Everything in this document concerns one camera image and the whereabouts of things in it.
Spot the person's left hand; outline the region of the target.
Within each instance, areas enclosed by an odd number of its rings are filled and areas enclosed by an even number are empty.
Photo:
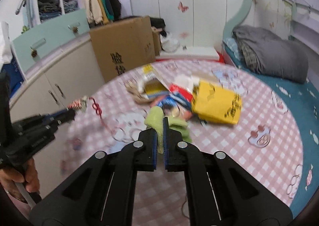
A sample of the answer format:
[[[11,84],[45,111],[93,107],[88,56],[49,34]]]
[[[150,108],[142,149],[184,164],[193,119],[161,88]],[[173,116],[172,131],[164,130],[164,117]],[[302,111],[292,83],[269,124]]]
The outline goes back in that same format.
[[[35,161],[31,158],[27,162],[27,170],[24,175],[16,171],[14,168],[1,169],[1,184],[3,188],[14,198],[24,201],[24,197],[18,190],[15,183],[26,182],[25,189],[29,193],[39,192],[40,185],[38,172],[35,167]]]

